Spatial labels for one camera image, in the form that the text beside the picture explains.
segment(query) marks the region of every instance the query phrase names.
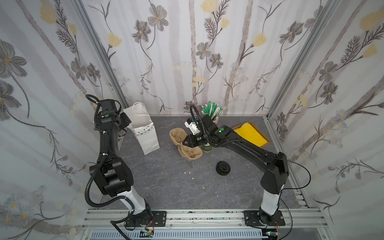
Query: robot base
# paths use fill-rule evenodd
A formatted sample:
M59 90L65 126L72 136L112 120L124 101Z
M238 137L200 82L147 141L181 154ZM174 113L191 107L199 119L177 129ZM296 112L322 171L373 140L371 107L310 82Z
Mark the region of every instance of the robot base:
M276 211L273 217L274 217L274 220L279 224L279 226L285 226L285 221L281 211L279 210ZM265 225L259 222L260 220L259 211L244 211L244 218L245 218L245 224L247 226L261 227L261 228L265 227ZM269 226L276 226L276 223L273 222Z

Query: aluminum frame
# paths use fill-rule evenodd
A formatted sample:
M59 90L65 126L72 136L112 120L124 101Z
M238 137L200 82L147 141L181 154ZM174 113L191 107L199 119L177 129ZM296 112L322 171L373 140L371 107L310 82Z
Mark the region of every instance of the aluminum frame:
M258 209L160 209L167 211L166 226L156 229L246 229L245 210ZM286 222L281 228L291 227L291 218L288 209L279 209ZM289 209L293 219L293 228L317 228L320 236L334 240L323 214L318 208ZM114 227L110 220L120 220L128 215L128 210L89 210L81 226L84 230L82 239L88 240L93 230L112 230Z

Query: red wire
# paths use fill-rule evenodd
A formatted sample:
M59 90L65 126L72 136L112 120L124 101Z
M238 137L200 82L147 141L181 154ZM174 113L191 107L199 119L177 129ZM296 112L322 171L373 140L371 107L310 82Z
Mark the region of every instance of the red wire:
M280 229L280 234L281 234L281 228L280 228L280 225L277 223L277 222L275 222L276 223L276 226Z

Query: wall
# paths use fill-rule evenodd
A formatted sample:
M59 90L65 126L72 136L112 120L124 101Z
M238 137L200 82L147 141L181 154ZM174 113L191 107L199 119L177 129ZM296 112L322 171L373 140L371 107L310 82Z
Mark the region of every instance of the wall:
M85 94L117 98L72 4L58 4L0 3L2 238L81 237L99 148Z
M130 104L265 114L326 1L83 0Z
M289 158L311 172L303 191L338 240L384 233L383 7L341 1L271 118Z

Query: yellow towel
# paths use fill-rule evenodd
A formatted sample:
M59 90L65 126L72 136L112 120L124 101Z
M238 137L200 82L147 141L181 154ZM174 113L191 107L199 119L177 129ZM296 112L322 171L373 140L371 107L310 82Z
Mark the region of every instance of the yellow towel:
M241 127L236 129L235 132L258 147L267 143L267 140L265 140L249 123L244 123Z

